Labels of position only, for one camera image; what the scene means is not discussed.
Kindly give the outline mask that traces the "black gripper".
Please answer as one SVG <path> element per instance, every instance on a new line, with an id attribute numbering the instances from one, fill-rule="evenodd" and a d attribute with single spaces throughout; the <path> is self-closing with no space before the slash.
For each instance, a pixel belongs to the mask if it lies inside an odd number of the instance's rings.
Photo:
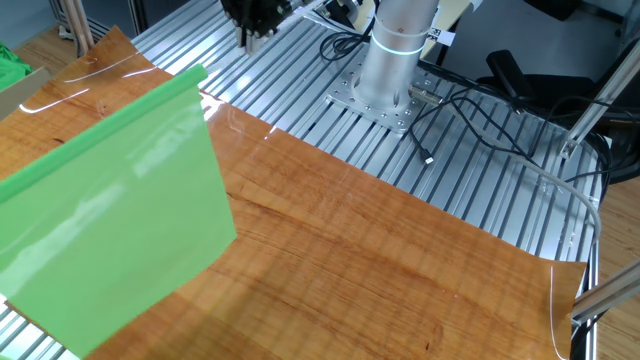
<path id="1" fill-rule="evenodd" d="M 221 0 L 221 4 L 232 20 L 239 25 L 236 28 L 236 40 L 239 48 L 247 45 L 248 53 L 255 54 L 272 38 L 278 26 L 293 13 L 288 0 Z"/>

